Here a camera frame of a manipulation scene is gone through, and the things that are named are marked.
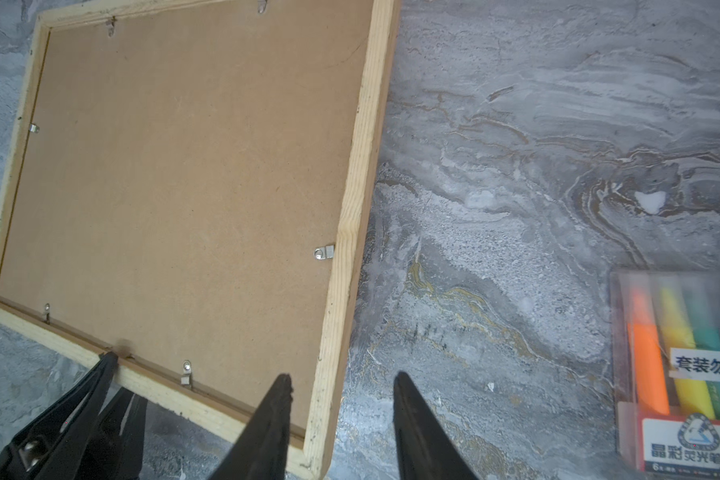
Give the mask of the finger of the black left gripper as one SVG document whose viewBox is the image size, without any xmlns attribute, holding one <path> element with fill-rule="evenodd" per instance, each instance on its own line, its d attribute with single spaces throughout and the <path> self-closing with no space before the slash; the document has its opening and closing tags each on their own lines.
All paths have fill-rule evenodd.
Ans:
<svg viewBox="0 0 720 480">
<path fill-rule="evenodd" d="M 73 479 L 118 366 L 113 352 L 20 430 L 0 453 L 0 479 Z"/>
<path fill-rule="evenodd" d="M 104 407 L 76 479 L 138 479 L 143 466 L 148 401 L 121 388 Z"/>
</svg>

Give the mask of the light wooden picture frame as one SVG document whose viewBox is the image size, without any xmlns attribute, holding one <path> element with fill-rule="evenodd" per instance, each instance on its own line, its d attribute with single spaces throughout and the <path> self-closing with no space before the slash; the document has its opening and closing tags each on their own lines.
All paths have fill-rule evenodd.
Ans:
<svg viewBox="0 0 720 480">
<path fill-rule="evenodd" d="M 226 1 L 90 1 L 37 16 L 0 195 L 0 273 L 52 32 L 106 24 L 112 16 L 130 19 L 219 2 Z M 335 245 L 335 255 L 331 260 L 323 260 L 330 265 L 330 277 L 307 423 L 304 428 L 297 428 L 290 417 L 286 467 L 304 479 L 322 478 L 331 462 L 398 28 L 398 2 L 368 2 L 372 5 L 371 20 L 348 170 L 336 237 L 329 243 Z M 236 441 L 253 416 L 255 407 L 243 408 L 215 396 L 198 385 L 194 377 L 193 388 L 183 388 L 182 366 L 177 372 L 164 371 L 126 348 L 92 340 L 52 319 L 46 324 L 43 309 L 32 314 L 0 301 L 0 324 L 86 367 L 95 365 L 108 351 L 116 353 L 119 365 L 115 379 L 122 387 L 227 441 Z"/>
</svg>

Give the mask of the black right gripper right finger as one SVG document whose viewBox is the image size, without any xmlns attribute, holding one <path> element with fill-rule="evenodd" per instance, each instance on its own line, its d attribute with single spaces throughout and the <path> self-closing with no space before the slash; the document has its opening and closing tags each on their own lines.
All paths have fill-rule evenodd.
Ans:
<svg viewBox="0 0 720 480">
<path fill-rule="evenodd" d="M 411 377 L 393 386 L 393 425 L 401 479 L 476 479 Z"/>
</svg>

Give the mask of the wooden backing board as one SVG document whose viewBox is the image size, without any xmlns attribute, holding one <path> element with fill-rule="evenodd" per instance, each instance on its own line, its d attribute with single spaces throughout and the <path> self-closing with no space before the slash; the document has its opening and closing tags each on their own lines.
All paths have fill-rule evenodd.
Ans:
<svg viewBox="0 0 720 480">
<path fill-rule="evenodd" d="M 307 423 L 372 5 L 226 1 L 52 32 L 0 301 Z"/>
</svg>

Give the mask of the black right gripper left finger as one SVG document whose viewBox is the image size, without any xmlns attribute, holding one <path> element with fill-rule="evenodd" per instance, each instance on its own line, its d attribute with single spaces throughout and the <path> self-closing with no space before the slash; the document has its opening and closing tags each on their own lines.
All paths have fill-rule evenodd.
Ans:
<svg viewBox="0 0 720 480">
<path fill-rule="evenodd" d="M 279 374 L 210 479 L 279 479 L 286 475 L 292 380 Z"/>
</svg>

